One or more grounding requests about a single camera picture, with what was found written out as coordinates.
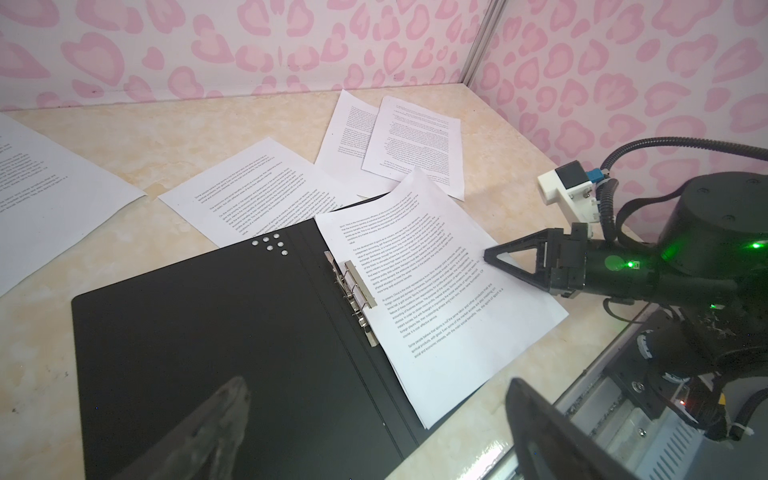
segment beige table surface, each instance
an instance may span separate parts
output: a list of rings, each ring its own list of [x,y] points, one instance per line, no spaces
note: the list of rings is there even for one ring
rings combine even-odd
[[[499,243],[569,228],[535,186],[554,164],[464,85],[353,94],[375,106],[392,95],[462,120],[466,201],[458,203]],[[147,196],[0,297],[0,478],[84,477],[71,299],[216,248],[157,195],[267,136],[314,161],[338,97],[320,92],[9,114]],[[568,318],[481,387],[391,478],[481,478],[511,446],[503,407],[509,379],[521,376],[554,401],[624,327],[595,296],[558,301]]]

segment pink leopard print wallpaper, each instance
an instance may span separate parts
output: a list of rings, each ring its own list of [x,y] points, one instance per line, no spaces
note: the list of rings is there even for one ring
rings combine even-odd
[[[599,167],[642,137],[707,137],[768,147],[768,0],[509,2],[471,88],[556,164]],[[612,170],[617,206],[723,170],[768,162],[652,148]],[[657,238],[674,202],[627,222]]]
[[[456,82],[488,0],[0,0],[0,109]]]

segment paper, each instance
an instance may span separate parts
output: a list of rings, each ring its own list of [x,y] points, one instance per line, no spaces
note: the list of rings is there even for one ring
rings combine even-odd
[[[392,191],[397,181],[362,170],[362,159],[379,109],[341,91],[315,165],[361,197]]]
[[[485,263],[494,240],[418,168],[389,195],[315,220],[371,291],[364,313],[426,429],[567,315]]]
[[[362,168],[400,181],[419,167],[448,195],[464,200],[463,158],[458,118],[384,97]]]
[[[0,295],[143,195],[0,114]]]
[[[360,200],[271,138],[192,177],[160,199],[219,247]]]

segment silver binder mechanism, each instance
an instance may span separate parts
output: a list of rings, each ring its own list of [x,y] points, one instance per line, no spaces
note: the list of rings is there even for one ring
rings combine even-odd
[[[333,275],[336,277],[336,282],[341,286],[344,297],[352,307],[355,318],[357,318],[357,323],[360,324],[362,331],[365,332],[366,337],[368,337],[368,343],[370,343],[371,346],[379,345],[376,334],[371,330],[371,326],[368,324],[368,320],[362,312],[362,309],[365,306],[371,308],[376,306],[376,301],[373,299],[373,295],[371,295],[368,287],[362,281],[357,269],[351,261],[347,261],[344,263],[346,272],[342,275],[341,272],[339,272],[339,267],[336,266],[336,261],[333,259],[333,255],[329,251],[326,251],[326,259],[328,260],[328,263],[331,264]]]

